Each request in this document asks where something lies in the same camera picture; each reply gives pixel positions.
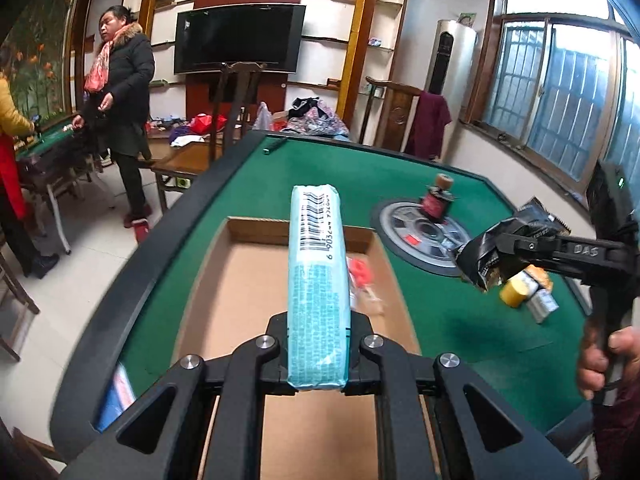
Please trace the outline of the person right hand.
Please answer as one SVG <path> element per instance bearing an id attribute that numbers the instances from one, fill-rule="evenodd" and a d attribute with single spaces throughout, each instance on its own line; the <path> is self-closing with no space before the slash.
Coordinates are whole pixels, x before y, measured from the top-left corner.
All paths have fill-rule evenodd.
<path id="1" fill-rule="evenodd" d="M 599 331 L 590 321 L 584 327 L 576 368 L 577 388 L 586 400 L 605 386 L 608 357 L 597 345 Z M 608 351 L 626 361 L 623 383 L 635 382 L 639 377 L 639 329 L 628 326 L 608 337 Z"/>

